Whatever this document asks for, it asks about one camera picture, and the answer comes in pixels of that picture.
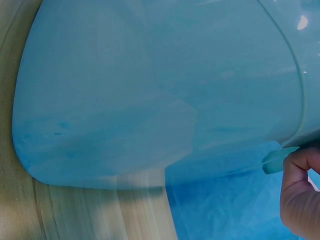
translucent plastic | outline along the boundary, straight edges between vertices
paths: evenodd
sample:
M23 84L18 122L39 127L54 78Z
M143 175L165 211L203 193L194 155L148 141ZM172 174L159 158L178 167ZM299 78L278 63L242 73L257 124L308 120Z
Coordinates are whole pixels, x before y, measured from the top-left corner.
M310 136L320 39L277 2L44 1L14 98L20 161L49 184L156 187L257 168L217 156Z

